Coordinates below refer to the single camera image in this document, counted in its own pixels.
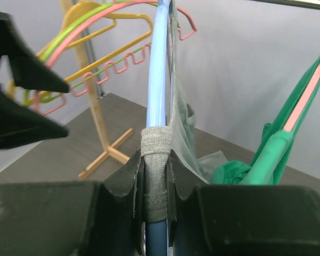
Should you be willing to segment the grey tank top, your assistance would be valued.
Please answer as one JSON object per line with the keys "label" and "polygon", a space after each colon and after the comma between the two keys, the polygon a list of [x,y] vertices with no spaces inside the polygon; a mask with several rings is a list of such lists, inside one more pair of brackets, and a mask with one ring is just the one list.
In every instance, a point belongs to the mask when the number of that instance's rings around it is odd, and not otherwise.
{"label": "grey tank top", "polygon": [[[178,25],[176,4],[171,1],[170,7],[173,9],[168,17],[168,35],[173,43],[177,42]],[[201,158],[196,157],[194,129],[194,111],[187,102],[183,87],[176,72],[177,49],[170,48],[167,38],[166,55],[166,126],[169,127],[170,152],[172,150],[178,155],[183,165],[197,176],[198,180],[208,183],[213,170],[226,162],[226,158],[221,151],[206,155]]]}

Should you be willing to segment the lime green hanger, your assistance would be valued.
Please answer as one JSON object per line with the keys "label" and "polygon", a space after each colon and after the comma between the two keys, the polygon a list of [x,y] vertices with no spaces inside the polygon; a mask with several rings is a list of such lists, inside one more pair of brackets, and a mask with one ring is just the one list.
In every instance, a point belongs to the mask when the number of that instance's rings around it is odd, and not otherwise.
{"label": "lime green hanger", "polygon": [[61,33],[53,39],[42,52],[37,54],[37,57],[42,61],[48,61],[47,65],[51,67],[58,56],[65,50],[77,46],[86,42],[89,39],[92,39],[116,26],[116,22],[113,22],[111,26],[108,26],[104,29],[100,29],[88,36],[85,36],[81,39],[74,40],[84,29],[96,22],[101,18],[108,18],[112,20],[117,19],[144,19],[149,24],[149,31],[143,34],[142,36],[136,38],[130,43],[120,47],[116,51],[106,55],[105,57],[97,60],[96,62],[82,68],[80,71],[74,73],[73,75],[65,79],[66,82],[71,82],[80,76],[84,75],[86,72],[91,69],[103,64],[105,61],[110,60],[111,58],[117,56],[118,54],[126,51],[130,47],[136,45],[142,40],[148,38],[152,35],[153,32],[153,22],[149,16],[146,14],[135,14],[135,13],[117,13],[116,11],[122,8],[125,8],[130,5],[135,5],[143,3],[144,1],[113,1],[112,3],[98,4],[93,1],[80,1],[69,9],[64,18],[64,23],[67,23],[69,20],[72,20],[73,17],[78,15],[80,11],[83,11],[83,14],[79,16],[74,22],[65,27]]}

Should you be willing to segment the green tank top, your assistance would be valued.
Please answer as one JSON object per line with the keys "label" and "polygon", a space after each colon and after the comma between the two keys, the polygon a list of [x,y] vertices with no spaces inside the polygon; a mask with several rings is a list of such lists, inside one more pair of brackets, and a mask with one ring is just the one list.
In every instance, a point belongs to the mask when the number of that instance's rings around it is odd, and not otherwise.
{"label": "green tank top", "polygon": [[261,143],[250,164],[230,161],[211,175],[213,185],[276,185],[279,183],[293,147],[296,133],[283,130],[287,118],[306,88],[320,56],[299,80],[272,123],[262,130]]}

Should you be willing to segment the pink hanger with green top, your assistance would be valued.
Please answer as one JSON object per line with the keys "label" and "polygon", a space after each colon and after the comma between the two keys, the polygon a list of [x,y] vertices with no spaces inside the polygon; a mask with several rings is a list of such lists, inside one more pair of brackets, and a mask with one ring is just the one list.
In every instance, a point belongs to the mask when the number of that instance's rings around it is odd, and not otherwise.
{"label": "pink hanger with green top", "polygon": [[301,123],[303,122],[305,115],[307,114],[311,103],[320,86],[320,60],[317,63],[315,70],[313,71],[311,78],[308,81],[306,88],[304,89],[301,97],[294,106],[291,114],[287,118],[283,130],[286,132],[296,133]]}

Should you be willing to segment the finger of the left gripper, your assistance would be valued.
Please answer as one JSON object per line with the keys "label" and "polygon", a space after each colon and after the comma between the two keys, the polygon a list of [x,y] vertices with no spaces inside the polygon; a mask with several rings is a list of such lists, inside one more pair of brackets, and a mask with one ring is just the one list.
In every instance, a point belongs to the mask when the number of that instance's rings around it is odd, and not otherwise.
{"label": "finger of the left gripper", "polygon": [[18,105],[0,88],[0,150],[68,135],[69,131],[64,126]]}

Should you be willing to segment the pink hanger with striped top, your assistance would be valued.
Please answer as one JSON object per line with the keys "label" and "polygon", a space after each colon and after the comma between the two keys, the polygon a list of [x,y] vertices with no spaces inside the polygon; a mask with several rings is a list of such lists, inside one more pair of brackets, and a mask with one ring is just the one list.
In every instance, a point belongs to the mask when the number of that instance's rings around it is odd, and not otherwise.
{"label": "pink hanger with striped top", "polygon": [[[142,40],[148,38],[149,36],[152,35],[153,32],[153,22],[151,18],[146,15],[146,14],[136,14],[136,13],[115,13],[115,11],[120,10],[122,8],[125,8],[127,6],[131,5],[136,5],[136,4],[149,4],[152,6],[157,7],[158,2],[157,1],[114,1],[112,3],[104,3],[104,4],[99,4],[97,2],[93,1],[79,1],[77,4],[72,6],[68,12],[66,13],[63,23],[62,23],[62,28],[59,32],[59,34],[48,43],[42,50],[40,50],[39,53],[37,53],[37,57],[44,63],[47,62],[47,66],[51,68],[53,64],[56,62],[57,58],[60,56],[60,54],[63,51],[66,51],[70,48],[76,47],[80,44],[83,44],[84,42],[91,40],[92,38],[114,28],[117,24],[116,20],[117,19],[144,19],[148,22],[149,24],[149,31],[143,34],[142,36],[136,38],[135,40],[129,42],[128,44],[118,48],[115,51],[112,51],[108,55],[102,57],[101,59],[95,61],[94,63],[85,66],[82,68],[80,71],[70,75],[65,79],[66,82],[72,82],[73,80],[79,78],[80,76],[83,76],[86,72],[89,72],[90,70],[96,68],[97,66],[103,64],[105,62],[105,68],[103,70],[98,71],[98,73],[94,73],[94,75],[99,74],[103,71],[106,72],[107,76],[104,78],[102,81],[98,82],[98,84],[104,83],[105,81],[109,80],[109,67],[114,67],[115,73],[119,74],[124,72],[125,70],[128,69],[129,64],[127,61],[127,58],[129,56],[132,57],[133,63],[135,65],[142,63],[145,58],[145,48],[149,48],[149,52],[151,49],[151,43],[148,43],[144,45],[143,47],[135,50],[134,52],[127,52],[124,56],[124,58],[118,60],[117,62],[109,62],[111,58],[119,55],[120,53],[123,53],[130,47],[136,45],[137,43],[141,42]],[[178,11],[181,12],[186,18],[188,19],[192,32],[190,32],[188,35],[182,37],[181,35],[181,28],[180,26],[178,27],[178,32],[179,32],[179,39],[181,41],[185,40],[187,37],[191,36],[197,31],[197,28],[194,24],[193,19],[189,15],[188,12],[186,12],[184,9],[177,7]],[[94,33],[91,33],[83,38],[80,38],[76,41],[74,41],[75,38],[79,36],[79,34],[89,27],[91,24],[96,22],[97,20],[101,18],[108,18],[113,20],[113,24],[109,25],[107,27],[104,27],[103,29],[100,29]],[[138,51],[142,50],[142,56],[143,59],[140,61],[136,61],[134,58],[134,54]],[[121,69],[120,71],[117,71],[115,68],[115,64],[119,63],[120,61],[124,60],[126,66],[124,69]],[[29,98],[29,90],[26,89],[24,93],[24,98],[23,98],[23,105],[24,106],[31,106],[36,102],[36,99],[39,100],[39,103],[48,103],[58,97],[63,98],[63,103],[59,105],[58,107],[55,107],[54,109],[50,110],[49,112],[46,112],[45,115],[48,115],[49,113],[52,113],[56,111],[57,109],[61,108],[66,104],[66,98],[63,95],[63,93],[59,93],[54,97],[51,97],[51,93],[55,92],[55,89],[47,89],[46,91],[42,92],[37,92],[36,91],[36,97]]]}

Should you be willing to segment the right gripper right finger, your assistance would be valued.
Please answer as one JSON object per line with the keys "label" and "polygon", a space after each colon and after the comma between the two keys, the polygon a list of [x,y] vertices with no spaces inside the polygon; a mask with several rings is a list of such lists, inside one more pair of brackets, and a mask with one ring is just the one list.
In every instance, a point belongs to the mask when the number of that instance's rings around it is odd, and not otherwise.
{"label": "right gripper right finger", "polygon": [[303,186],[208,185],[166,165],[174,255],[320,255],[320,195]]}

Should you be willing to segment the wooden clothes rack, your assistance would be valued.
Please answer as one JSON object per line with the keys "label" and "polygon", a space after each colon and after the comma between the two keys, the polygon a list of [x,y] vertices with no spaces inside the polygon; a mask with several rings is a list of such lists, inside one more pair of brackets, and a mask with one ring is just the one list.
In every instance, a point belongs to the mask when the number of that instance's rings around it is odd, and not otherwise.
{"label": "wooden clothes rack", "polygon": [[[168,36],[170,48],[173,44],[173,40],[171,36]],[[90,164],[85,171],[83,171],[79,176],[80,178],[86,178],[92,171],[94,171],[105,159],[107,156],[112,156],[116,158],[118,161],[122,163],[126,163],[128,161],[128,157],[122,154],[120,151],[116,150],[113,146],[109,144],[109,140],[106,134],[106,127],[103,120],[103,115],[101,109],[98,105],[97,100],[94,98],[93,91],[94,87],[98,85],[98,80],[95,75],[91,72],[86,72],[83,76],[83,82],[86,86],[86,91],[89,98],[89,103],[92,111],[92,116],[95,121],[95,125],[99,134],[99,138],[101,140],[101,144],[103,146],[104,152],[92,163]]]}

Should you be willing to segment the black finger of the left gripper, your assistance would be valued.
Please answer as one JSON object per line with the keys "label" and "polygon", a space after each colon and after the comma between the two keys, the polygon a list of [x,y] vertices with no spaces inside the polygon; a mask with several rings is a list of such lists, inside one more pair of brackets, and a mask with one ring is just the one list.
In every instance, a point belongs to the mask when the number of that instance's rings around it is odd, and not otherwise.
{"label": "black finger of the left gripper", "polygon": [[69,85],[25,44],[8,13],[0,12],[0,59],[8,56],[15,85],[28,90],[68,93]]}

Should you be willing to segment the light blue hanger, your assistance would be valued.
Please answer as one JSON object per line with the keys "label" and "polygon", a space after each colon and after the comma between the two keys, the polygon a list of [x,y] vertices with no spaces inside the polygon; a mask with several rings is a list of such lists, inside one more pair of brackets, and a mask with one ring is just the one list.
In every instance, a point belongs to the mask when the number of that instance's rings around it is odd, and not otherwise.
{"label": "light blue hanger", "polygon": [[146,255],[167,255],[166,162],[171,132],[166,126],[166,55],[171,1],[158,1],[151,43],[146,128],[141,135],[145,160]]}

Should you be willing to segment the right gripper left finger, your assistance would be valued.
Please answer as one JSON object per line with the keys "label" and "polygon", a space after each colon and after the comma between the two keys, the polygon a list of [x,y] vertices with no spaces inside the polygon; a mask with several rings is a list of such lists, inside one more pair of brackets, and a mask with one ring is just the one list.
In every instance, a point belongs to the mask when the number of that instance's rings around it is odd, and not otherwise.
{"label": "right gripper left finger", "polygon": [[139,151],[105,181],[0,184],[0,255],[143,255]]}

